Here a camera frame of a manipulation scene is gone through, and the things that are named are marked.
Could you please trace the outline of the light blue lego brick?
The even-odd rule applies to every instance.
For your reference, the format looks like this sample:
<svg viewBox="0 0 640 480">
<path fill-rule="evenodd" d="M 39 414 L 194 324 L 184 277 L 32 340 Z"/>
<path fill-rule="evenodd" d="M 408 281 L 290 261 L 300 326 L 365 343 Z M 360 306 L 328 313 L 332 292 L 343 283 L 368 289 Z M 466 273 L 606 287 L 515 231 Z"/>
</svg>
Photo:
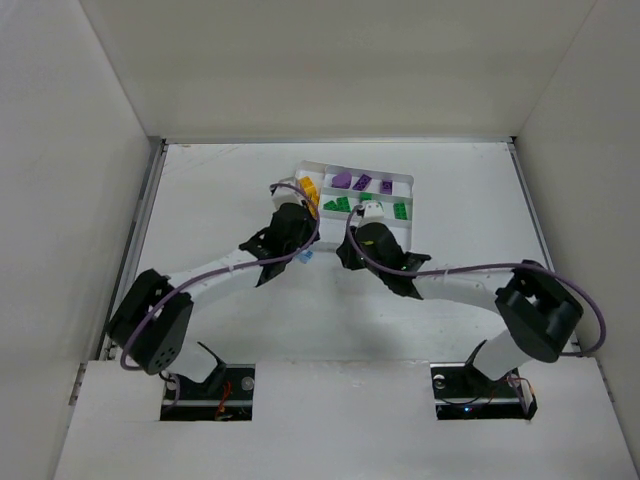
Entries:
<svg viewBox="0 0 640 480">
<path fill-rule="evenodd" d="M 312 251 L 305 251 L 298 255 L 298 259 L 304 264 L 308 263 L 312 259 L 312 257 L 313 257 Z"/>
</svg>

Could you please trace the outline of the yellow lego brick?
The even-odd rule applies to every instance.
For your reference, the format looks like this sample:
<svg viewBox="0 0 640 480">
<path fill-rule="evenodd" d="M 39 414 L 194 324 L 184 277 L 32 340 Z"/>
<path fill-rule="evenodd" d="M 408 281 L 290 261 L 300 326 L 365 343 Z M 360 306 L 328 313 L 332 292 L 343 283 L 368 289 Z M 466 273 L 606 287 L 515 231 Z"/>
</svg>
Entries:
<svg viewBox="0 0 640 480">
<path fill-rule="evenodd" d="M 313 218 L 316 218 L 318 215 L 318 202 L 319 197 L 316 194 L 308 196 L 308 210 Z"/>
<path fill-rule="evenodd" d="M 317 194 L 316 186 L 309 176 L 300 178 L 298 183 L 307 196 L 312 197 Z"/>
</svg>

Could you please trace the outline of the purple butterfly arch lego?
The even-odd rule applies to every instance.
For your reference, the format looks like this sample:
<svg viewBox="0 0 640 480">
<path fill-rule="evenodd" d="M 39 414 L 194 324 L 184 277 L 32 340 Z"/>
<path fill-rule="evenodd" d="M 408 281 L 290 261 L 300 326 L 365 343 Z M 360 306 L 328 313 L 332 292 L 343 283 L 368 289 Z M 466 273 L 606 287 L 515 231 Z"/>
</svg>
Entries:
<svg viewBox="0 0 640 480">
<path fill-rule="evenodd" d="M 392 195 L 393 194 L 393 182 L 390 180 L 383 180 L 380 182 L 380 189 L 379 189 L 381 194 L 384 195 Z"/>
</svg>

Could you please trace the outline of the purple square lego brick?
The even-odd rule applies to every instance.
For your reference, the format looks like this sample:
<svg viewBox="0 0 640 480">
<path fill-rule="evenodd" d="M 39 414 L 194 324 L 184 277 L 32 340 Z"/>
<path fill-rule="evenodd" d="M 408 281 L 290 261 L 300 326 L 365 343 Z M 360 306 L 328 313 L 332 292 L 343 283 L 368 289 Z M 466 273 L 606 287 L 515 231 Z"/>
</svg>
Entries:
<svg viewBox="0 0 640 480">
<path fill-rule="evenodd" d="M 372 181 L 372 178 L 369 175 L 361 174 L 352 185 L 352 189 L 360 192 L 366 191 L 371 181 Z"/>
</svg>

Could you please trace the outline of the purple round lego piece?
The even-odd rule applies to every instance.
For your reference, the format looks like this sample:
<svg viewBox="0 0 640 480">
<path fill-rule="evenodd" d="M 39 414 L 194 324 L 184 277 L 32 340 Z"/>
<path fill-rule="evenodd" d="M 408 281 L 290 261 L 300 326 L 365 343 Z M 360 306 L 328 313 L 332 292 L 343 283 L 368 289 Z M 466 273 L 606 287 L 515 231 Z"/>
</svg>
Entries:
<svg viewBox="0 0 640 480">
<path fill-rule="evenodd" d="M 351 186 L 352 175 L 348 171 L 343 171 L 336 174 L 331 179 L 331 187 L 337 189 L 349 189 Z"/>
</svg>

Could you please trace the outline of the green long lego brick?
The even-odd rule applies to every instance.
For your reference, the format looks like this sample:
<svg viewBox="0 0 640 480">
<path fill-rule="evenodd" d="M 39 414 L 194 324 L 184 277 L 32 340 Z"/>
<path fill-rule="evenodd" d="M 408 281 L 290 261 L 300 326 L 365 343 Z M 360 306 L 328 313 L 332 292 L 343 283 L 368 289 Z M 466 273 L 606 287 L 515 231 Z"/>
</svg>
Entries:
<svg viewBox="0 0 640 480">
<path fill-rule="evenodd" d="M 408 219 L 406 206 L 402 202 L 393 204 L 393 213 L 394 217 L 398 220 L 406 221 Z"/>
</svg>

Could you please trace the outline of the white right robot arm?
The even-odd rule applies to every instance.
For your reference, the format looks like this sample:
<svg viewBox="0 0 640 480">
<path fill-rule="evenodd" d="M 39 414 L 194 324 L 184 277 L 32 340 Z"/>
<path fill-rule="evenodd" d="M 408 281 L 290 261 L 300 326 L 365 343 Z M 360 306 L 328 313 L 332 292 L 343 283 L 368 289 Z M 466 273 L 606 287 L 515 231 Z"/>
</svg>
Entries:
<svg viewBox="0 0 640 480">
<path fill-rule="evenodd" d="M 529 260 L 504 273 L 445 270 L 426 276 L 433 258 L 403 251 L 380 222 L 350 226 L 337 255 L 344 268 L 369 270 L 398 296 L 445 300 L 499 316 L 505 329 L 481 342 L 466 361 L 474 376 L 493 382 L 530 360 L 556 362 L 584 314 L 558 280 Z"/>
</svg>

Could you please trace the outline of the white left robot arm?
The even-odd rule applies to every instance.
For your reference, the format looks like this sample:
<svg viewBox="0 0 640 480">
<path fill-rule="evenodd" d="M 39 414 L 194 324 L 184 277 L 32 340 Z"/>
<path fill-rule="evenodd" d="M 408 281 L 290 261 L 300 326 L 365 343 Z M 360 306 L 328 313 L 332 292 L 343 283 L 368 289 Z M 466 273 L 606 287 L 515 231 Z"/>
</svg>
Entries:
<svg viewBox="0 0 640 480">
<path fill-rule="evenodd" d="M 107 326 L 108 337 L 149 375 L 165 372 L 212 389 L 223 361 L 188 338 L 189 323 L 205 307 L 284 272 L 293 257 L 319 239 L 309 209 L 284 203 L 270 224 L 230 254 L 177 274 L 148 269 L 135 279 Z"/>
</svg>

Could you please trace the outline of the white divided sorting tray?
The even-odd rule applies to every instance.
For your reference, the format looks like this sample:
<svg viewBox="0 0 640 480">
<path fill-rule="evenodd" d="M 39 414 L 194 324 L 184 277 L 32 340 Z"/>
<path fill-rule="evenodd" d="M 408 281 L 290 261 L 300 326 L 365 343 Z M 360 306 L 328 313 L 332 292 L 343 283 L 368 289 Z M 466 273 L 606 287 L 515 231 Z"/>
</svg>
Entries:
<svg viewBox="0 0 640 480">
<path fill-rule="evenodd" d="M 337 189 L 331 187 L 331 179 L 338 173 L 348 171 L 352 175 L 349 189 Z M 372 181 L 366 191 L 356 191 L 352 185 L 361 174 L 367 174 Z M 397 243 L 401 248 L 408 250 L 412 241 L 412 214 L 413 214 L 413 186 L 414 178 L 410 175 L 397 174 L 391 172 L 364 170 L 358 168 L 344 167 L 339 165 L 323 164 L 311 161 L 303 161 L 299 164 L 295 178 L 309 176 L 316 186 L 319 195 L 320 213 L 320 240 L 313 245 L 316 251 L 334 251 L 344 239 L 346 219 L 349 212 L 356 205 L 365 202 L 360 200 L 360 195 L 372 194 L 372 201 L 378 201 L 384 208 L 384 223 L 393 233 Z M 380 182 L 390 180 L 393 182 L 393 194 L 381 194 Z M 347 197 L 351 206 L 349 212 L 329 211 L 323 209 L 323 204 L 338 197 Z M 406 206 L 408 219 L 398 220 L 394 217 L 393 204 L 402 202 Z"/>
</svg>

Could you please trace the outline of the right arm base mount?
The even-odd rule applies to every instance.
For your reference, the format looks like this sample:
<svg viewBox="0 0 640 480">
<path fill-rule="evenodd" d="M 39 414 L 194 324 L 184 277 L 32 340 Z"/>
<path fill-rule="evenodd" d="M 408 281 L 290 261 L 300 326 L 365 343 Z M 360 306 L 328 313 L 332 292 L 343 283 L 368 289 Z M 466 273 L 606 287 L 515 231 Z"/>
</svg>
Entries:
<svg viewBox="0 0 640 480">
<path fill-rule="evenodd" d="M 464 363 L 430 365 L 436 418 L 445 420 L 525 420 L 538 412 L 530 381 L 514 368 L 499 380 L 491 380 L 472 366 L 486 341 Z"/>
</svg>

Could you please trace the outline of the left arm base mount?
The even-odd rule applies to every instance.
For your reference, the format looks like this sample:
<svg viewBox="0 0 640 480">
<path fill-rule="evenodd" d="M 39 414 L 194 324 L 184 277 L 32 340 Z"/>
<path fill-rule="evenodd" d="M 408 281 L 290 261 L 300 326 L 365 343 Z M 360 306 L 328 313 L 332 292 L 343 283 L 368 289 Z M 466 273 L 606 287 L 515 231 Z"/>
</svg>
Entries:
<svg viewBox="0 0 640 480">
<path fill-rule="evenodd" d="M 202 342 L 185 346 L 161 374 L 165 422 L 247 422 L 253 416 L 256 366 L 229 364 Z"/>
</svg>

